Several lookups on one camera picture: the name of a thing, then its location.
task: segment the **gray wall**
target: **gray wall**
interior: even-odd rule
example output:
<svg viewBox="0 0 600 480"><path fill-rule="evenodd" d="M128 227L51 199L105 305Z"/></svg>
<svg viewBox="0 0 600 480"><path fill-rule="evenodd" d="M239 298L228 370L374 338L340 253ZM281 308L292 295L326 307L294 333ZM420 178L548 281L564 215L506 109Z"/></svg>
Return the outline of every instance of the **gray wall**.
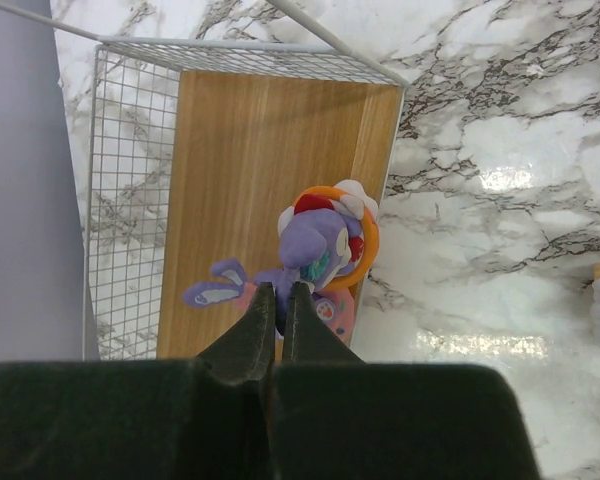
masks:
<svg viewBox="0 0 600 480"><path fill-rule="evenodd" d="M9 3L50 15L49 0ZM52 29L0 11L0 361L81 357L83 248L58 77Z"/></svg>

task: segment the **wire basket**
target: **wire basket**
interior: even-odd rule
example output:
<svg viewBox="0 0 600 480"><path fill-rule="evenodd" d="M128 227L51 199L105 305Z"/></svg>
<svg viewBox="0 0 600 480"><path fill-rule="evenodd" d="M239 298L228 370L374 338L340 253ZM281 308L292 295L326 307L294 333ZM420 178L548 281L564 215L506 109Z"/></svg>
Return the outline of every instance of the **wire basket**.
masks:
<svg viewBox="0 0 600 480"><path fill-rule="evenodd" d="M155 357L180 72L407 86L289 0L269 2L328 46L104 37L0 3L3 10L100 42L92 88L83 328L86 342L93 310L104 360Z"/></svg>

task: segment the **wire mesh side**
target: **wire mesh side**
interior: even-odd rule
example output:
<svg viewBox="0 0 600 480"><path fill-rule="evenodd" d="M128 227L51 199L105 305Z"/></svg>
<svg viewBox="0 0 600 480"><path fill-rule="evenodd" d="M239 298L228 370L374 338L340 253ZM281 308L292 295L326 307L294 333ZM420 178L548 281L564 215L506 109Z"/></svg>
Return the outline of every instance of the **wire mesh side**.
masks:
<svg viewBox="0 0 600 480"><path fill-rule="evenodd" d="M236 46L111 42L107 47L177 70L244 73L275 77L393 85L396 82L355 58L335 51L272 51Z"/></svg>
<svg viewBox="0 0 600 480"><path fill-rule="evenodd" d="M100 356L153 358L179 72L96 55L88 276Z"/></svg>

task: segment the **orange toy ring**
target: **orange toy ring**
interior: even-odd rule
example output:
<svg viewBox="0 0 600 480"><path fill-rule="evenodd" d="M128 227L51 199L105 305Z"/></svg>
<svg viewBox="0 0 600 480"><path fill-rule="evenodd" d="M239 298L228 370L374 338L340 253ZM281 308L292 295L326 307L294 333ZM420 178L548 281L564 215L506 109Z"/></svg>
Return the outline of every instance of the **orange toy ring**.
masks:
<svg viewBox="0 0 600 480"><path fill-rule="evenodd" d="M345 192L336 187L311 187L296 198L293 202L293 206L295 207L298 200L300 200L303 195L307 194L320 195L321 197L326 197L329 200L334 200L336 202L339 202L343 195L351 195L349 192ZM322 289L322 291L333 292L335 290L349 288L360 282L371 269L371 265L380 248L380 235L378 233L378 226L373 220L373 215L371 215L371 212L367 207L364 207L364 216L362 217L362 220L360 220L360 223L362 224L362 232L364 233L364 251L362 252L360 262L351 273L343 277L335 277Z"/></svg>

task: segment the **white marble countertop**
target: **white marble countertop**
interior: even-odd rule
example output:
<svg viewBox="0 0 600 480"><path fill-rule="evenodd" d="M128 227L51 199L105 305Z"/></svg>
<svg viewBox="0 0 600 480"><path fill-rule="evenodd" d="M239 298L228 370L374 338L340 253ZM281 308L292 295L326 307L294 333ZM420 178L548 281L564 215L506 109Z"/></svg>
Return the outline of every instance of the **white marble countertop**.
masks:
<svg viewBox="0 0 600 480"><path fill-rule="evenodd" d="M600 480L600 0L299 3L413 83L354 350L495 367L547 478ZM317 42L261 0L52 9L101 34ZM84 214L94 44L56 38Z"/></svg>

